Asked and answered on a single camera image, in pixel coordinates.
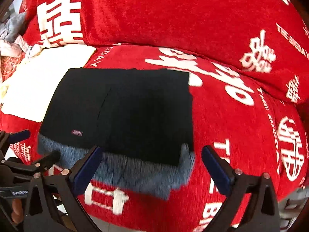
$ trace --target white cloth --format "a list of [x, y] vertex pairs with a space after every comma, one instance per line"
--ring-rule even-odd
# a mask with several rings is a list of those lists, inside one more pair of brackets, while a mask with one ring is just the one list
[[22, 62], [0, 85], [2, 112], [35, 122], [43, 121], [64, 74], [70, 68], [83, 67], [95, 50], [91, 46], [68, 44], [44, 49], [29, 62]]

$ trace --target gray cloth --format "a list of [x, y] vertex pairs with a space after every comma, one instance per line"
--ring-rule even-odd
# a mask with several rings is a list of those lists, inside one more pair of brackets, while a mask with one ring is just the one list
[[[39, 134], [38, 153], [43, 155], [54, 150], [61, 153], [57, 165], [69, 169], [89, 151], [62, 145]], [[104, 153], [93, 179], [110, 186], [167, 200], [171, 190], [178, 190], [189, 182], [194, 162], [195, 155], [189, 151], [186, 144], [181, 146], [178, 166], [156, 164], [123, 155]]]
[[0, 25], [0, 39], [14, 43], [18, 34], [24, 27], [26, 12], [12, 16], [6, 24]]

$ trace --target metal screw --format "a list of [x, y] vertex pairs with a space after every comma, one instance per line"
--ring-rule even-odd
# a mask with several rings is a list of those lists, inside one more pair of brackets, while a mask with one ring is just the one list
[[33, 177], [34, 177], [35, 179], [40, 178], [40, 176], [41, 176], [40, 173], [35, 173], [35, 174], [33, 175]]
[[70, 172], [70, 170], [64, 169], [64, 170], [61, 171], [61, 174], [62, 174], [62, 175], [68, 175], [69, 172]]
[[236, 174], [238, 175], [242, 175], [243, 174], [243, 171], [239, 168], [236, 168], [235, 171], [234, 171]]
[[269, 173], [263, 173], [263, 176], [264, 176], [265, 179], [269, 179], [270, 178]]

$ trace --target red fabric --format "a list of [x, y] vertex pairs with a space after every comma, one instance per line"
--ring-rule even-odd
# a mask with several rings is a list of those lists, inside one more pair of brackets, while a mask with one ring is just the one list
[[[278, 199], [301, 184], [306, 174], [308, 158], [305, 152], [306, 137], [294, 106], [283, 105], [279, 100], [272, 99], [253, 79], [243, 75], [238, 77], [234, 72], [238, 72], [236, 68], [227, 65], [222, 67], [218, 62], [200, 57], [193, 59], [191, 55], [172, 49], [135, 45], [98, 48], [85, 68], [166, 68], [154, 64], [156, 60], [162, 61], [159, 56], [174, 58], [165, 63], [169, 65], [169, 69], [190, 71], [195, 75], [190, 77], [189, 82], [194, 86], [189, 89], [193, 96], [196, 163], [189, 184], [178, 191], [173, 190], [168, 201], [121, 190], [128, 200], [123, 204], [121, 214], [115, 214], [110, 209], [116, 197], [104, 194], [106, 191], [113, 192], [115, 188], [92, 181], [86, 194], [79, 197], [89, 214], [116, 225], [149, 232], [202, 230], [215, 213], [211, 208], [220, 207], [224, 201], [216, 188], [211, 187], [210, 176], [201, 161], [201, 149], [206, 144], [217, 147], [215, 150], [221, 157], [230, 160], [232, 167], [241, 168], [245, 173], [270, 173]], [[231, 85], [237, 78], [241, 81]], [[299, 131], [303, 147], [299, 153], [304, 155], [302, 170], [293, 182], [287, 179], [285, 168], [282, 167], [282, 142], [278, 142], [278, 149], [276, 148], [278, 123], [285, 115], [293, 118], [297, 124], [294, 130]], [[5, 114], [1, 114], [1, 120], [2, 129], [6, 131], [14, 132], [24, 128], [31, 130], [31, 138], [25, 144], [31, 147], [34, 160], [38, 156], [36, 141], [40, 123]], [[227, 144], [229, 153], [226, 149], [218, 148]], [[247, 199], [234, 223], [240, 221], [246, 201]]]
[[[309, 33], [289, 0], [71, 0], [81, 2], [74, 6], [59, 0], [44, 8], [54, 1], [24, 0], [21, 11], [27, 9], [29, 21], [24, 39], [29, 44], [37, 43], [44, 34], [60, 34], [49, 38], [54, 45], [61, 40], [62, 44], [69, 42], [63, 32], [71, 29], [72, 34], [81, 34], [72, 35], [75, 41], [94, 46], [133, 43], [180, 48], [243, 70], [286, 102], [291, 102], [286, 85], [296, 75], [299, 99], [293, 103], [308, 97]], [[69, 21], [72, 13], [80, 19]], [[261, 38], [263, 30], [265, 57], [259, 59], [268, 62], [272, 70], [270, 74], [246, 72], [240, 59], [244, 53], [252, 53], [250, 39]]]

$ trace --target black folded garment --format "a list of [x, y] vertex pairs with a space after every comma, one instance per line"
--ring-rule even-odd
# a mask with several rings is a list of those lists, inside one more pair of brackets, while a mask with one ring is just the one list
[[188, 73], [174, 70], [70, 69], [40, 133], [60, 144], [177, 166], [193, 150]]

